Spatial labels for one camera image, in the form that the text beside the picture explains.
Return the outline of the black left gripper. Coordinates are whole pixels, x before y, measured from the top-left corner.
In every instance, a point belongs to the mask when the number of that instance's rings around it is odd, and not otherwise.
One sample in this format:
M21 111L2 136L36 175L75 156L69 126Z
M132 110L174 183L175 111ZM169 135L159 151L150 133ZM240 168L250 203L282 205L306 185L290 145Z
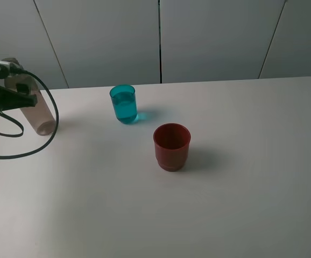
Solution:
M36 95L31 94L28 84L17 83L16 91L0 86L0 113L1 111L35 107Z

